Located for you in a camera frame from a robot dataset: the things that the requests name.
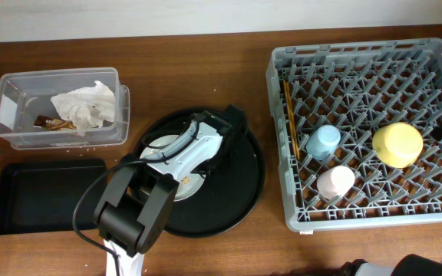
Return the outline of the grey plate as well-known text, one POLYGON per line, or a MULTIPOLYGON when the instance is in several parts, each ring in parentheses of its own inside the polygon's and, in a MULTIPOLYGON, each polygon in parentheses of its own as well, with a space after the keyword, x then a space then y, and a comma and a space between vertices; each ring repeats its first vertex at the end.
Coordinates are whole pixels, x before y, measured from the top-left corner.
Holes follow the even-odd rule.
MULTIPOLYGON (((145 147, 140 153, 140 158, 144 158, 150 154, 159 151, 159 147, 166 146, 177 138, 176 134, 170 134, 156 138, 149 143, 150 146, 145 147)), ((204 178, 200 174, 190 173, 181 179, 179 187, 176 191, 175 202, 183 201, 193 196, 202 186, 204 178)))

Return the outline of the blue cup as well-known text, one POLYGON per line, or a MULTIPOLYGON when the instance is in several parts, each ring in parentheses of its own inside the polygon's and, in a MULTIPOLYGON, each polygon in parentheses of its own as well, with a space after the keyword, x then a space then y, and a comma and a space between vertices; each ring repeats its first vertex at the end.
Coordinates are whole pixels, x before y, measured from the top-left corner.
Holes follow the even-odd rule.
POLYGON ((333 154, 341 140, 339 130, 332 125, 320 126, 308 139, 306 152, 316 160, 323 160, 333 154))

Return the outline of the pink cup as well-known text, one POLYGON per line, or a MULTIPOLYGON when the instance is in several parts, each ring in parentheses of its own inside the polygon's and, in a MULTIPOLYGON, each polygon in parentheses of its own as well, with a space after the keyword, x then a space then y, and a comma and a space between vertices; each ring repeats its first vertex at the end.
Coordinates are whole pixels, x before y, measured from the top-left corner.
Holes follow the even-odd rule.
POLYGON ((355 184, 355 174, 347 166, 336 166, 317 178, 318 192, 327 199, 343 196, 355 184))

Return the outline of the white napkin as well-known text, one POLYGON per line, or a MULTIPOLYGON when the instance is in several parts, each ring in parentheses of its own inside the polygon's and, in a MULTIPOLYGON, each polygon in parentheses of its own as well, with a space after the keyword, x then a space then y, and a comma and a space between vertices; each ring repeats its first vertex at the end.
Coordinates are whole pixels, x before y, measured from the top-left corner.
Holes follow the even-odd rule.
POLYGON ((101 128, 113 123, 116 98, 114 92, 96 80, 93 87, 82 87, 51 98, 59 119, 71 121, 76 130, 101 128))

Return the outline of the yellow bowl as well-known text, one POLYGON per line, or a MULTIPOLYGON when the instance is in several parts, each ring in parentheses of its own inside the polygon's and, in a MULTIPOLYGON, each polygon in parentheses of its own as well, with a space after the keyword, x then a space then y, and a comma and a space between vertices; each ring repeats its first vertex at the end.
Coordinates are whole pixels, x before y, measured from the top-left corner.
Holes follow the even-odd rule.
POLYGON ((422 152, 424 141, 419 131, 408 123, 392 123, 380 128, 372 138, 373 150, 384 164, 405 168, 422 152))

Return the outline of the brown gold snack wrapper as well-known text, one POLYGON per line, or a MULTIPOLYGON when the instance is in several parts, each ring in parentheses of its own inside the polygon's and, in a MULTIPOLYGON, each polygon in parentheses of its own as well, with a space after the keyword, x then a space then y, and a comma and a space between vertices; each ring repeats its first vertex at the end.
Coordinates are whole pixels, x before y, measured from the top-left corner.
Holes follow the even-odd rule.
POLYGON ((76 130, 77 127, 67 120, 61 120, 53 117, 38 116, 34 122, 34 127, 46 130, 76 130))

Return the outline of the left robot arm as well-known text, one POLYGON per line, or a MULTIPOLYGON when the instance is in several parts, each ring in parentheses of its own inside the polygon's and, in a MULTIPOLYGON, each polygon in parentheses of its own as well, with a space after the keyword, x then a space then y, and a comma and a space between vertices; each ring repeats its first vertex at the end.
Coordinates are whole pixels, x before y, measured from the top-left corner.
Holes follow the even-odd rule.
POLYGON ((245 113, 229 105, 221 114, 194 113, 190 125, 174 141, 143 158, 129 154, 101 174, 108 184, 94 210, 94 223, 109 244, 128 257, 146 253, 167 224, 182 180, 191 173, 211 173, 226 159, 235 141, 247 132, 245 113), (146 202, 128 195, 139 170, 155 180, 146 202))

